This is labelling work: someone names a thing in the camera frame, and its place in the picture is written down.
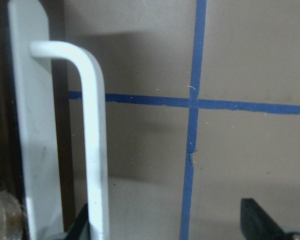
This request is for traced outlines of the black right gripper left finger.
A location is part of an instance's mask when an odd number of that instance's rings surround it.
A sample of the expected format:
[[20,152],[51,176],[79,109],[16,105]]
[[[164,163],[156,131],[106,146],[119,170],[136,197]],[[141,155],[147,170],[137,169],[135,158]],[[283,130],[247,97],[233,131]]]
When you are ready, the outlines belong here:
[[77,218],[68,232],[62,233],[60,236],[55,237],[56,240],[89,240],[90,227],[89,227],[89,211],[88,204],[84,204],[80,210]]

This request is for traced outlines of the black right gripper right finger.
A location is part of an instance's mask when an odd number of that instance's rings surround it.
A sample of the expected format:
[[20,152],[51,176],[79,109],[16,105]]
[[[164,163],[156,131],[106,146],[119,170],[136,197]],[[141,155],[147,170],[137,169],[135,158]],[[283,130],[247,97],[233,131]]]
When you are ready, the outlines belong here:
[[253,198],[240,201],[240,231],[246,240],[300,240],[300,231],[284,230]]

